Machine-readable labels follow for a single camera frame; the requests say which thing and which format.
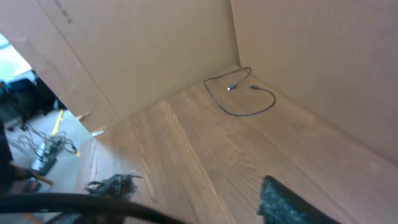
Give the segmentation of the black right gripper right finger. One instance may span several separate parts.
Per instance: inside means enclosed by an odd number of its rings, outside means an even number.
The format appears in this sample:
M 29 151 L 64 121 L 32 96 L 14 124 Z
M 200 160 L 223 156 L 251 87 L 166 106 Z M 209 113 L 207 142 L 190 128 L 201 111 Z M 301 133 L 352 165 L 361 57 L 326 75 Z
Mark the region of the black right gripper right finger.
M 337 224 L 273 176 L 263 178 L 257 215 L 266 224 Z

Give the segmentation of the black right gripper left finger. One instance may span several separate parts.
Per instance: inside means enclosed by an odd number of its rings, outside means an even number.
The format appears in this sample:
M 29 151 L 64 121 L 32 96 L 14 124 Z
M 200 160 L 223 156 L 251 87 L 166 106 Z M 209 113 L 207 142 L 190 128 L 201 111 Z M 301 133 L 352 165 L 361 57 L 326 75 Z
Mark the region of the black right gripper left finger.
M 134 174 L 115 174 L 108 179 L 91 181 L 87 183 L 85 190 L 89 195 L 100 197 L 129 200 L 136 192 L 137 185 L 134 178 L 142 178 Z M 46 224 L 62 223 L 89 223 L 89 224 L 124 224 L 125 217 L 117 215 L 83 215 L 61 213 L 46 222 Z

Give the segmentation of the equipment on floor beyond wall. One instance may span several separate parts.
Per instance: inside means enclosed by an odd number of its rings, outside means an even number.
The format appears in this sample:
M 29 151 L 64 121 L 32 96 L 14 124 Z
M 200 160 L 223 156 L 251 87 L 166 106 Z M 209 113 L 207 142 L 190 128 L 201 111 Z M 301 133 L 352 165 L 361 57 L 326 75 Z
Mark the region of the equipment on floor beyond wall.
M 39 175 L 47 175 L 57 163 L 57 157 L 63 152 L 75 156 L 80 155 L 73 141 L 67 138 L 67 133 L 65 131 L 57 131 L 55 134 L 48 135 L 34 129 L 29 123 L 25 123 L 22 128 L 28 131 L 29 135 L 34 133 L 42 140 L 42 143 L 38 145 L 26 135 L 20 135 L 18 137 L 19 142 L 23 146 L 27 146 L 34 153 L 35 159 L 30 167 L 36 170 Z

